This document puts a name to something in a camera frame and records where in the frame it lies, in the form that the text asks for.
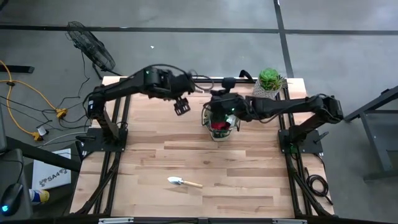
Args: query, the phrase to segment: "fan stand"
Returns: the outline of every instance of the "fan stand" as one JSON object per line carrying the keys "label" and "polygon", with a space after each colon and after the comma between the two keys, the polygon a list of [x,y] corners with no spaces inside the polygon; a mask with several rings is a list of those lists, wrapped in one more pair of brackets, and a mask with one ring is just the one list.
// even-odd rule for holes
{"label": "fan stand", "polygon": [[[100,75],[100,73],[99,73],[99,71],[98,71],[98,69],[97,69],[97,66],[95,65],[94,62],[93,62],[93,68],[94,68],[94,71],[95,71],[95,73],[97,74],[98,78],[99,78],[100,80],[102,80],[103,78],[102,78],[102,76]],[[116,73],[116,72],[114,72],[114,71],[110,71],[110,70],[107,70],[107,69],[101,69],[101,71],[102,71],[102,72],[110,72],[110,73],[115,74],[115,75],[117,75],[117,76],[122,76],[122,75],[120,75],[120,74],[118,74],[118,73]]]}

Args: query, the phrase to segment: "yellow connector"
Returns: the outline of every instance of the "yellow connector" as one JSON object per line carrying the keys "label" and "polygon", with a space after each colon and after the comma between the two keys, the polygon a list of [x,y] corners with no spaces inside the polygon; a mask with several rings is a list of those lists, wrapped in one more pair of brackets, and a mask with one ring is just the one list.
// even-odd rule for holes
{"label": "yellow connector", "polygon": [[39,133],[32,133],[35,141],[43,141],[43,137]]}
{"label": "yellow connector", "polygon": [[58,119],[62,119],[64,116],[67,115],[68,110],[66,108],[64,109],[56,109],[55,110],[57,112],[57,118]]}

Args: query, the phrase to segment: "wooden tabletop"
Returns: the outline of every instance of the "wooden tabletop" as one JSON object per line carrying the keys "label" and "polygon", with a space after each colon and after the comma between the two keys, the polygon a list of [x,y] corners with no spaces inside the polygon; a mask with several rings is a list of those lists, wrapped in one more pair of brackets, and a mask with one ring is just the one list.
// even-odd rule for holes
{"label": "wooden tabletop", "polygon": [[[104,77],[103,84],[118,80],[119,77]],[[288,83],[291,98],[307,95],[303,79],[290,78]],[[250,95],[253,86],[237,84],[232,91]],[[285,157],[277,140],[278,119],[268,124],[242,122],[240,132],[233,131],[225,142],[214,142],[200,122],[202,105],[210,100],[210,95],[194,93],[188,100],[191,111],[177,116],[174,102],[132,95],[127,121],[129,137],[119,166],[112,216],[294,217]],[[106,104],[109,116],[113,107],[113,101]],[[309,116],[310,113],[294,114],[297,124]],[[103,152],[95,152],[83,161],[71,212],[81,208],[97,187],[103,156]],[[304,154],[303,164],[311,174],[325,177],[315,156]],[[170,176],[204,187],[175,186],[167,181]],[[300,190],[298,195],[304,211]],[[333,213],[325,198],[317,199]]]}

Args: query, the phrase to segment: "white pot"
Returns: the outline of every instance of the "white pot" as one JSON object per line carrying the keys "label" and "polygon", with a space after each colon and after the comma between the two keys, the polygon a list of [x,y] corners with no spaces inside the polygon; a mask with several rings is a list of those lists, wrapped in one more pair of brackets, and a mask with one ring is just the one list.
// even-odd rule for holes
{"label": "white pot", "polygon": [[274,100],[279,91],[280,89],[274,91],[268,91],[263,89],[260,84],[260,79],[258,78],[256,84],[254,84],[253,95]]}

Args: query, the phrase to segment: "potted plant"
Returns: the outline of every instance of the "potted plant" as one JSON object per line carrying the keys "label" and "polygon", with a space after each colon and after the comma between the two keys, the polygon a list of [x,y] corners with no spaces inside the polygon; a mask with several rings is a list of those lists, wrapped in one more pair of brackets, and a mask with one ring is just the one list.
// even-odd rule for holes
{"label": "potted plant", "polygon": [[277,70],[267,68],[260,72],[259,78],[254,85],[253,95],[275,99],[275,96],[283,87],[284,80]]}

